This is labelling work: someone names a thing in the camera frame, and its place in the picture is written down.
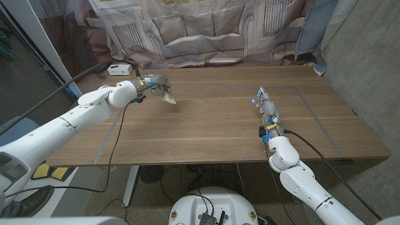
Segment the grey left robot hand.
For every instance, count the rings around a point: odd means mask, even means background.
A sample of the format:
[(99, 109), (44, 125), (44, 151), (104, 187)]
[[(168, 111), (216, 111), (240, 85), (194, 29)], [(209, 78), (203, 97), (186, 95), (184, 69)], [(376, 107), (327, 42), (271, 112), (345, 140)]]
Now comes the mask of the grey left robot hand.
[(155, 96), (163, 98), (169, 104), (175, 104), (176, 101), (172, 97), (171, 83), (164, 74), (148, 74), (131, 80), (136, 88), (139, 97), (144, 96), (146, 90), (150, 90)]

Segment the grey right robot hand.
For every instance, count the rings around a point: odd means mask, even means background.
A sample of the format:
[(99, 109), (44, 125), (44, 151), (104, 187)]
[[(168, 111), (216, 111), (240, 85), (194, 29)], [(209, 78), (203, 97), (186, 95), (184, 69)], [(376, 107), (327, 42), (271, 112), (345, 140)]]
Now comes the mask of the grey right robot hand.
[(257, 99), (252, 99), (251, 102), (261, 114), (262, 125), (268, 136), (270, 138), (284, 136), (279, 109), (262, 86), (259, 87), (256, 97)]

